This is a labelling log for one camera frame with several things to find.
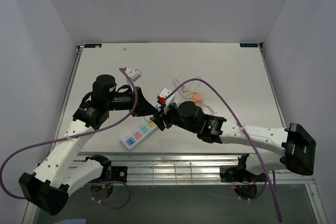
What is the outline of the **white colourful power strip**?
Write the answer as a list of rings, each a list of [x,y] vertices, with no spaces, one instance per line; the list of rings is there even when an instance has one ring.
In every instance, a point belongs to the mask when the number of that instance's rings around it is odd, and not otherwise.
[[[158,129],[154,122],[143,120],[129,132],[121,136],[120,142],[126,150],[132,151]]]

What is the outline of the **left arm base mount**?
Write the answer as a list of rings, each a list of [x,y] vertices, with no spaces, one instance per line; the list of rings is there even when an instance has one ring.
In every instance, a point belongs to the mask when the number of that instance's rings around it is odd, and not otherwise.
[[[95,174],[89,176],[88,183],[119,181],[126,183],[128,167],[127,166],[112,166],[111,161],[102,155],[93,155],[86,157],[86,163],[98,165],[95,169]]]

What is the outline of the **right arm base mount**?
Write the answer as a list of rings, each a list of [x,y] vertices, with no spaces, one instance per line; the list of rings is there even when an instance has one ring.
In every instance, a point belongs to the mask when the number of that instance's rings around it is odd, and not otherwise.
[[[219,168],[221,182],[238,182],[242,184],[265,182],[266,175],[264,172],[254,175],[246,170],[247,158],[249,157],[250,154],[243,154],[238,158],[238,164],[236,166],[230,168],[221,166]]]

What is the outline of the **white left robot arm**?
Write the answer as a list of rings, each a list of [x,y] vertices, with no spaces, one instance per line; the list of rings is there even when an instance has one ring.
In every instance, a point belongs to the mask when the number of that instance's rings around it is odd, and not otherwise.
[[[87,183],[103,183],[113,175],[111,161],[102,155],[87,157],[85,163],[72,172],[69,167],[85,144],[109,118],[111,111],[128,110],[132,116],[157,112],[134,86],[126,74],[128,85],[117,87],[115,78],[99,75],[72,116],[65,140],[57,143],[47,158],[32,173],[23,173],[19,185],[25,199],[50,215],[58,214],[68,198]]]

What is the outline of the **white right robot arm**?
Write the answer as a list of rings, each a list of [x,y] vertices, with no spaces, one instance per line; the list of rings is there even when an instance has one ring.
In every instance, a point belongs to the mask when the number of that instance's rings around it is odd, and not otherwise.
[[[223,117],[205,114],[190,101],[165,106],[154,116],[154,123],[160,130],[177,126],[210,144],[239,144],[263,149],[260,155],[243,154],[239,158],[236,170],[242,180],[260,175],[265,168],[287,169],[303,176],[311,176],[314,172],[316,141],[297,123],[291,123],[288,128],[239,126]]]

